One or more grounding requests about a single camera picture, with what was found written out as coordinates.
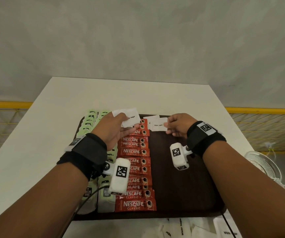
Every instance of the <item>wrist strap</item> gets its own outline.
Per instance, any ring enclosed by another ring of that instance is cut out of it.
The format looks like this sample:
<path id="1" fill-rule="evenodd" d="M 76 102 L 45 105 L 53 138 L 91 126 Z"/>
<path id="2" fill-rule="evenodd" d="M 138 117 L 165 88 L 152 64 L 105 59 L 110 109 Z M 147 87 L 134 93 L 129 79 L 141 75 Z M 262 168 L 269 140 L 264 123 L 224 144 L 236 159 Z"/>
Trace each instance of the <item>wrist strap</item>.
<path id="1" fill-rule="evenodd" d="M 215 141 L 226 141 L 225 137 L 209 124 L 197 121 L 187 131 L 187 145 L 201 158 L 206 149 Z"/>
<path id="2" fill-rule="evenodd" d="M 95 134 L 86 134 L 71 151 L 65 152 L 57 164 L 70 162 L 77 167 L 88 180 L 96 174 L 101 175 L 107 160 L 106 144 Z"/>

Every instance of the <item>dark brown tray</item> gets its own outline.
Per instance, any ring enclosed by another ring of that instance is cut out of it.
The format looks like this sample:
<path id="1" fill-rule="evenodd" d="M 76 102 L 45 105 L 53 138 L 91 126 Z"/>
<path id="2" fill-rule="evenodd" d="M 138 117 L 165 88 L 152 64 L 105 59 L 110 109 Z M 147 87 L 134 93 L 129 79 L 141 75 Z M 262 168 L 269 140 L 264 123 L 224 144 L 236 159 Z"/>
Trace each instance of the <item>dark brown tray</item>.
<path id="1" fill-rule="evenodd" d="M 184 138 L 176 138 L 165 132 L 150 132 L 152 187 L 155 190 L 157 211 L 94 211 L 87 215 L 76 215 L 74 220 L 211 217 L 224 213 L 226 206 L 200 157 L 188 156 L 190 167 L 187 170 L 179 171 L 173 166 L 169 147 L 176 142 L 186 145 Z"/>

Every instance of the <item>white wall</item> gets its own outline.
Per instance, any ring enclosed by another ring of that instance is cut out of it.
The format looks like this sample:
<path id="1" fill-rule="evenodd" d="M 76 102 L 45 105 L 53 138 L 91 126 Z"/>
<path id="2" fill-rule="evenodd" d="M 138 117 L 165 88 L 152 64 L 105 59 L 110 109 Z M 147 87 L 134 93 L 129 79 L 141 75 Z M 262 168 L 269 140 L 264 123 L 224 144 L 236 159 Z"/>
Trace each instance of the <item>white wall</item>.
<path id="1" fill-rule="evenodd" d="M 51 76 L 210 84 L 285 108 L 285 0 L 0 0 L 0 100 Z"/>

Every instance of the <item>white sugar packet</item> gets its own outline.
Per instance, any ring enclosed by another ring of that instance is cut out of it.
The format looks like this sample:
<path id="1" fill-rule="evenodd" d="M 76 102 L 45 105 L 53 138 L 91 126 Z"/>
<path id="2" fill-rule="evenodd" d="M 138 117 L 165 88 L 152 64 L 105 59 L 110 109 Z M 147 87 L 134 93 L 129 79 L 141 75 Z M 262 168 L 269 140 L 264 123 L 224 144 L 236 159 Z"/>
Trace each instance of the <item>white sugar packet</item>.
<path id="1" fill-rule="evenodd" d="M 136 108 L 129 108 L 129 109 L 123 108 L 112 111 L 114 117 L 119 113 L 124 113 L 126 114 L 127 117 L 129 117 L 128 120 L 122 122 L 123 128 L 133 127 L 135 124 L 140 123 L 140 117 Z"/>
<path id="2" fill-rule="evenodd" d="M 168 129 L 163 125 L 165 122 L 168 122 L 168 118 L 154 119 L 150 122 L 149 129 L 151 131 L 167 131 Z"/>
<path id="3" fill-rule="evenodd" d="M 160 116 L 159 115 L 153 115 L 153 116 L 147 116 L 147 117 L 144 117 L 144 119 L 147 119 L 147 123 L 148 123 L 148 129 L 149 128 L 149 125 L 151 123 L 152 120 L 155 120 L 155 119 L 159 119 Z"/>

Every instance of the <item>white sensor device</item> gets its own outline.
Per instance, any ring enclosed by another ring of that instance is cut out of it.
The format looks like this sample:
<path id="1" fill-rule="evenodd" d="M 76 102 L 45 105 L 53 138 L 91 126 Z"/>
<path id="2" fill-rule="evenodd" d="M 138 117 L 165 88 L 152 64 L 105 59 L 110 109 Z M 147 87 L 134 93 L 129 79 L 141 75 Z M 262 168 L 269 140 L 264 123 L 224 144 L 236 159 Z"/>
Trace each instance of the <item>white sensor device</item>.
<path id="1" fill-rule="evenodd" d="M 180 143 L 171 144 L 170 152 L 171 152 L 173 166 L 177 170 L 184 170 L 189 168 L 187 155 L 192 154 L 192 151 L 188 150 L 187 146 L 182 146 L 182 144 Z"/>
<path id="2" fill-rule="evenodd" d="M 108 193 L 112 195 L 124 195 L 127 190 L 127 183 L 130 171 L 130 161 L 124 158 L 117 158 L 115 163 L 105 162 L 103 174 L 111 176 Z"/>

